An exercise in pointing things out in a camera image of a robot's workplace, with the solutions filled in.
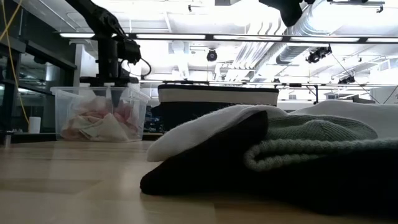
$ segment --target cloth pile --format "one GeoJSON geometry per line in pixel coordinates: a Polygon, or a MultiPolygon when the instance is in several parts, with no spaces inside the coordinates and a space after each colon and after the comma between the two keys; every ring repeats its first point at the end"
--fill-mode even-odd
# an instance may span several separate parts
{"type": "Polygon", "coordinates": [[[147,152],[164,161],[150,195],[233,191],[329,215],[398,218],[398,139],[355,119],[239,105],[172,129],[147,152]]]}
{"type": "Polygon", "coordinates": [[[71,141],[133,141],[139,133],[138,120],[129,103],[119,102],[113,109],[111,99],[96,96],[93,100],[79,103],[72,110],[60,133],[71,141]]]}

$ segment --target clear plastic bin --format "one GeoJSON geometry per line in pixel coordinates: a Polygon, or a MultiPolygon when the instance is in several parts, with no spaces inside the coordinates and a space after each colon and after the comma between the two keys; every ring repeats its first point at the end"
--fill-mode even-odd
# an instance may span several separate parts
{"type": "Polygon", "coordinates": [[[52,87],[58,140],[142,140],[150,98],[131,87],[52,87]]]}

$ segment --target table surface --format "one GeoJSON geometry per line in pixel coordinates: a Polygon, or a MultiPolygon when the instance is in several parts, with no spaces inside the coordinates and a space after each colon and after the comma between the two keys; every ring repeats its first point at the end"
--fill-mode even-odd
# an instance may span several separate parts
{"type": "Polygon", "coordinates": [[[1,223],[392,223],[328,217],[242,195],[154,197],[139,188],[159,163],[151,142],[40,142],[0,149],[1,223]]]}

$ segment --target white cup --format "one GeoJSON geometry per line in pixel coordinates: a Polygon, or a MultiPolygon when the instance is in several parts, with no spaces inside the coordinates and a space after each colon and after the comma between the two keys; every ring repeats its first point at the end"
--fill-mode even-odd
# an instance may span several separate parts
{"type": "Polygon", "coordinates": [[[30,117],[29,118],[29,134],[39,134],[40,133],[41,121],[42,121],[41,117],[30,117]]]}

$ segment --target yellow cable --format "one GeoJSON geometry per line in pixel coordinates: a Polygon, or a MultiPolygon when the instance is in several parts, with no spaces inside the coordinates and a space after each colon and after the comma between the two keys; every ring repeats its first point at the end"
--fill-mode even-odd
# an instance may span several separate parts
{"type": "MultiPolygon", "coordinates": [[[[18,91],[18,81],[17,81],[16,72],[15,72],[14,61],[12,59],[12,50],[11,50],[10,38],[9,38],[9,35],[8,35],[8,25],[7,25],[6,10],[5,10],[5,5],[4,4],[5,3],[3,2],[2,13],[3,13],[3,17],[4,17],[4,25],[6,25],[6,30],[4,30],[4,32],[5,32],[6,36],[7,36],[8,52],[10,54],[11,68],[12,68],[12,74],[14,75],[15,87],[17,88],[17,91],[18,91]]],[[[24,112],[25,120],[26,120],[28,128],[29,128],[29,125],[30,125],[29,124],[29,119],[27,118],[26,111],[25,111],[25,108],[24,108],[24,103],[22,102],[22,96],[19,93],[19,91],[18,91],[18,95],[19,95],[19,101],[21,102],[22,110],[24,112]]]]}
{"type": "Polygon", "coordinates": [[[14,18],[15,18],[15,16],[17,15],[17,12],[18,12],[18,10],[19,10],[19,8],[21,7],[21,3],[22,3],[22,0],[20,0],[19,1],[19,3],[18,3],[18,6],[17,6],[17,8],[16,8],[16,10],[14,11],[14,13],[12,14],[12,16],[11,16],[11,18],[10,18],[10,21],[8,22],[8,24],[7,24],[7,22],[6,22],[6,14],[4,13],[4,11],[5,11],[5,7],[6,7],[6,0],[3,0],[3,2],[2,2],[2,5],[3,5],[3,13],[4,13],[4,25],[6,25],[6,28],[5,28],[5,30],[2,32],[2,34],[1,34],[1,36],[0,36],[0,41],[2,40],[2,38],[4,37],[4,35],[6,34],[6,32],[8,32],[8,28],[11,26],[11,23],[14,21],[14,18]]]}

